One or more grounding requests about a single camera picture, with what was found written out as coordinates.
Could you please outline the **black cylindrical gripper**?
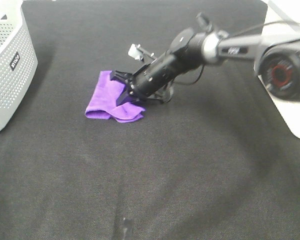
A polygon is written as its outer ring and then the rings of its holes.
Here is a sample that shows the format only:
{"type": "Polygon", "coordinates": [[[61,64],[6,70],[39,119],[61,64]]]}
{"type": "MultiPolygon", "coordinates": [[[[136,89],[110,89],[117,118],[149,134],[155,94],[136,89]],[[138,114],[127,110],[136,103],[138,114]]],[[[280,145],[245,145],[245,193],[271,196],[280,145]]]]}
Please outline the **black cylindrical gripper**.
{"type": "Polygon", "coordinates": [[[189,71],[189,65],[174,54],[162,54],[159,58],[145,64],[134,74],[114,70],[110,73],[110,80],[121,84],[132,81],[133,89],[124,88],[116,100],[116,105],[136,103],[139,99],[146,99],[178,75],[189,71]]]}

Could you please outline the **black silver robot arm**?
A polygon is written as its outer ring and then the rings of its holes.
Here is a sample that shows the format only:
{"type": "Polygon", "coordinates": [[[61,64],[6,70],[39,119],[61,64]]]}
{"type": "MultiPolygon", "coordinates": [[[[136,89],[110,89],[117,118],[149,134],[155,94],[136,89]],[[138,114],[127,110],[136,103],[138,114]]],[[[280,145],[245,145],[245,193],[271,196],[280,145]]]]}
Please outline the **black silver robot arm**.
{"type": "Polygon", "coordinates": [[[150,60],[134,73],[111,73],[112,81],[123,84],[116,105],[145,100],[168,102],[178,76],[230,59],[252,61],[255,75],[272,97],[300,102],[300,31],[263,35],[250,34],[245,29],[229,34],[215,27],[203,14],[198,14],[196,20],[201,32],[184,29],[158,57],[140,45],[130,47],[130,57],[150,60]]]}

